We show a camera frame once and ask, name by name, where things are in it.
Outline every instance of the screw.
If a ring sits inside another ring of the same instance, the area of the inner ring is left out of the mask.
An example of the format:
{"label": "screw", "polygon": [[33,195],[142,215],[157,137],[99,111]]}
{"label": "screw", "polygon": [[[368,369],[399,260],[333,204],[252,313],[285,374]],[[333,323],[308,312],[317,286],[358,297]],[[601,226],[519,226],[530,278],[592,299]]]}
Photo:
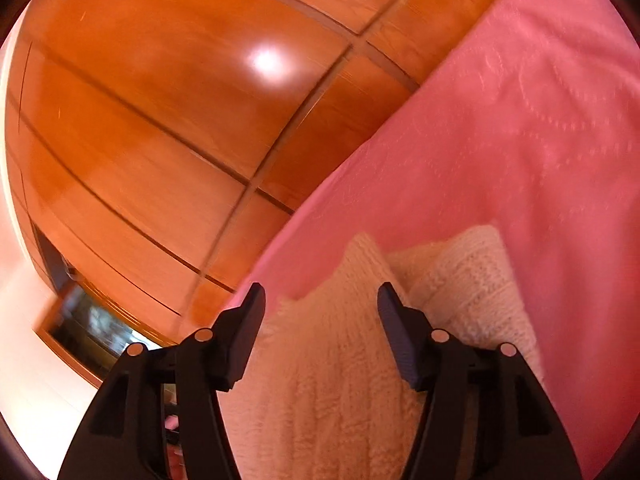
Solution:
{"label": "screw", "polygon": [[446,343],[449,340],[449,332],[438,328],[431,332],[431,339],[436,343]]}
{"label": "screw", "polygon": [[140,355],[145,350],[146,350],[146,346],[144,346],[142,343],[133,343],[127,346],[127,354],[129,354],[131,357]]}
{"label": "screw", "polygon": [[194,337],[196,338],[196,341],[204,343],[205,341],[209,341],[213,337],[213,332],[210,328],[201,328],[196,332],[196,335]]}
{"label": "screw", "polygon": [[518,353],[518,349],[511,343],[502,343],[500,345],[500,352],[507,357],[513,357]]}

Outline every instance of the pink bedspread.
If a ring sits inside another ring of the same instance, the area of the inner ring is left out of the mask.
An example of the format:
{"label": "pink bedspread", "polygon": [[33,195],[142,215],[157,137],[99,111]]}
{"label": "pink bedspread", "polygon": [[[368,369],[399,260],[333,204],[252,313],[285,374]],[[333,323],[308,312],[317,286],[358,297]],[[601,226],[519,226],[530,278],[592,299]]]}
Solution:
{"label": "pink bedspread", "polygon": [[247,283],[273,310],[357,232],[390,251],[495,225],[590,479],[640,403],[639,137],[640,50],[608,0],[499,0]]}

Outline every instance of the knitted pillow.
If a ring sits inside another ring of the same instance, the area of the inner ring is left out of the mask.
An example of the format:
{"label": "knitted pillow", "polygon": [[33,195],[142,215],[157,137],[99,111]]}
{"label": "knitted pillow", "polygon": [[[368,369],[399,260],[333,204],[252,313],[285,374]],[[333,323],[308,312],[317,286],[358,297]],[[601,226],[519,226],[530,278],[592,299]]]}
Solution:
{"label": "knitted pillow", "polygon": [[219,394],[243,479],[400,477],[425,396],[399,377],[378,319],[383,282],[425,312],[433,303],[437,326],[463,341],[509,340],[539,367],[495,230],[471,229],[390,261],[357,235],[330,278],[302,300],[283,301],[265,321],[243,380]]}

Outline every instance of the pink blanket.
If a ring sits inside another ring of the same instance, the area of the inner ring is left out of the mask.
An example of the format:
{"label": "pink blanket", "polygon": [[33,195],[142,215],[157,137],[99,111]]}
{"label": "pink blanket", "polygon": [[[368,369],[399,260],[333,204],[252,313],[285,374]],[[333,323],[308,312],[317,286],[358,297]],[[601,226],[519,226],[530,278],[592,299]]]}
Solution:
{"label": "pink blanket", "polygon": [[593,478],[638,414],[639,136],[640,50],[608,0],[499,0],[246,282],[273,310],[324,280],[357,232],[391,251],[495,225]]}

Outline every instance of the window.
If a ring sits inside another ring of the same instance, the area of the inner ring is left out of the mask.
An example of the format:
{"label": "window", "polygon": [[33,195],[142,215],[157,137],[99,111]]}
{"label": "window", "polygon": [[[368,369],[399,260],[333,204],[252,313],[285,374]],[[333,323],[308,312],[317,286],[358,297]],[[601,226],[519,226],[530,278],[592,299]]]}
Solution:
{"label": "window", "polygon": [[68,365],[100,386],[118,357],[132,343],[150,350],[173,344],[138,322],[90,283],[70,282],[36,330]]}

